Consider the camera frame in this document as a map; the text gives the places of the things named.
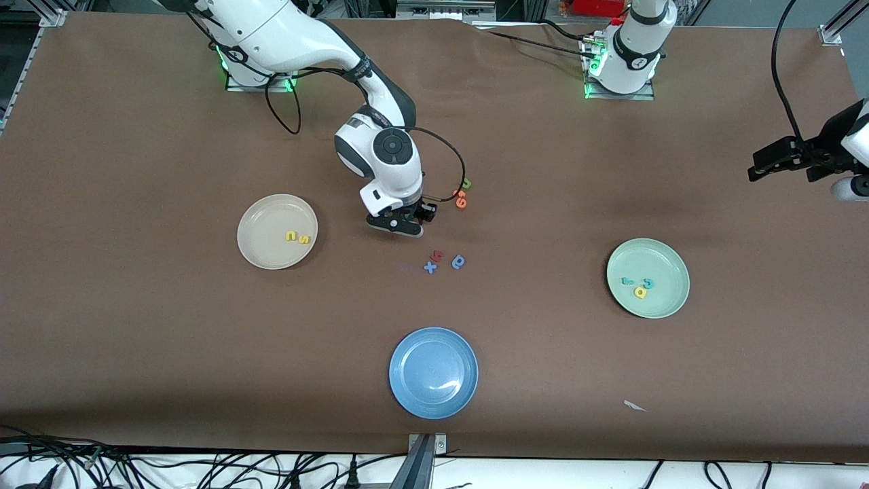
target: blue plate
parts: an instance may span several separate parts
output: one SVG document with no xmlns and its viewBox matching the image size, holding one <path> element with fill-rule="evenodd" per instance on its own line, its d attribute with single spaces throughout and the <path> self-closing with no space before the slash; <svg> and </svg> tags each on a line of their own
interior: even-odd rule
<svg viewBox="0 0 869 489">
<path fill-rule="evenodd" d="M 401 407 L 425 419 L 444 419 L 468 405 L 477 390 L 477 357 L 446 328 L 416 330 L 395 348 L 389 385 Z"/>
</svg>

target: gray floor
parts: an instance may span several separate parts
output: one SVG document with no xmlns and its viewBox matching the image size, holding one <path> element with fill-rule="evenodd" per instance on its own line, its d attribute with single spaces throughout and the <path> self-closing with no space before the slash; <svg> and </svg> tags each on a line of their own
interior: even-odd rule
<svg viewBox="0 0 869 489">
<path fill-rule="evenodd" d="M 818 27 L 846 0 L 798 0 L 785 27 Z M 697 25 L 775 27 L 787 0 L 713 0 Z M 842 35 L 845 60 L 859 97 L 869 97 L 869 15 L 857 19 Z"/>
</svg>

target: green plate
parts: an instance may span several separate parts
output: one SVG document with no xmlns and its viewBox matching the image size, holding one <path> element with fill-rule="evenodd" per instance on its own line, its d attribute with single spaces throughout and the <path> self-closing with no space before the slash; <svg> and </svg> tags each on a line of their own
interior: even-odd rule
<svg viewBox="0 0 869 489">
<path fill-rule="evenodd" d="M 676 313 L 691 288 L 688 268 L 679 253 L 649 238 L 631 239 L 613 251 L 607 264 L 607 284 L 622 307 L 649 319 Z M 639 294 L 645 294 L 644 298 L 635 294 L 638 287 L 643 289 Z"/>
</svg>

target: red object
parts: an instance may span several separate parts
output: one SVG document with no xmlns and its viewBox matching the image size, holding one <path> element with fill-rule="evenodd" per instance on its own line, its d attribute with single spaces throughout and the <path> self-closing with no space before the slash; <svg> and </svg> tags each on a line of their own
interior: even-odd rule
<svg viewBox="0 0 869 489">
<path fill-rule="evenodd" d="M 618 17 L 625 9 L 625 0 L 574 0 L 574 14 L 595 17 Z"/>
</svg>

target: plate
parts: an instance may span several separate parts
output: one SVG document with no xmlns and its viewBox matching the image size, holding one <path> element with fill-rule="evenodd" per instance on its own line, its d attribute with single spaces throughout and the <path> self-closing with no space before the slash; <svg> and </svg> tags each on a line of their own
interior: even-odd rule
<svg viewBox="0 0 869 489">
<path fill-rule="evenodd" d="M 299 263 L 314 248 L 317 216 L 295 195 L 270 195 L 244 213 L 236 237 L 239 251 L 252 265 L 280 270 Z"/>
<path fill-rule="evenodd" d="M 425 419 L 444 419 L 468 405 L 477 389 L 477 357 L 446 328 L 412 332 L 395 348 L 389 385 L 398 403 Z"/>
<path fill-rule="evenodd" d="M 622 307 L 649 319 L 675 314 L 691 288 L 688 268 L 679 253 L 649 238 L 631 239 L 613 251 L 607 264 L 607 284 Z"/>
</svg>

